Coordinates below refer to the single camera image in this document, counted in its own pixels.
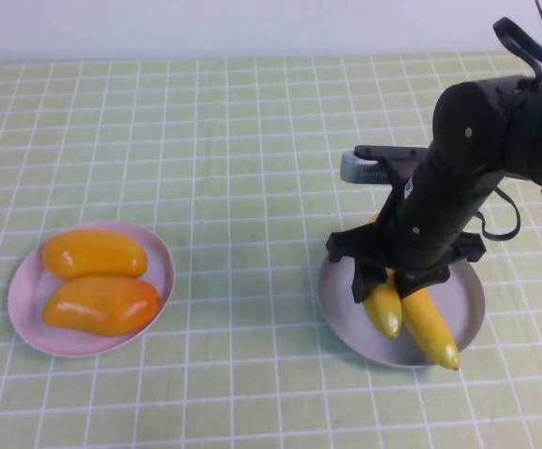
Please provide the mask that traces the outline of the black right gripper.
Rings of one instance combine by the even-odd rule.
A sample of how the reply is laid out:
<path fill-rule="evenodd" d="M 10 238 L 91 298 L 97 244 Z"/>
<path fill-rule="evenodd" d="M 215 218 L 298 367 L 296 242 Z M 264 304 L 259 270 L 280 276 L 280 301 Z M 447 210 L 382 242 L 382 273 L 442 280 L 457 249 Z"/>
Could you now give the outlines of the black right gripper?
<path fill-rule="evenodd" d="M 340 178 L 390 189 L 374 223 L 333 232 L 326 243 L 330 262 L 353 260 L 356 303 L 387 282 L 389 269 L 405 299 L 443 282 L 451 264 L 485 253 L 481 237 L 464 228 L 496 191 L 502 169 L 451 162 L 436 149 L 354 149 L 341 156 Z"/>

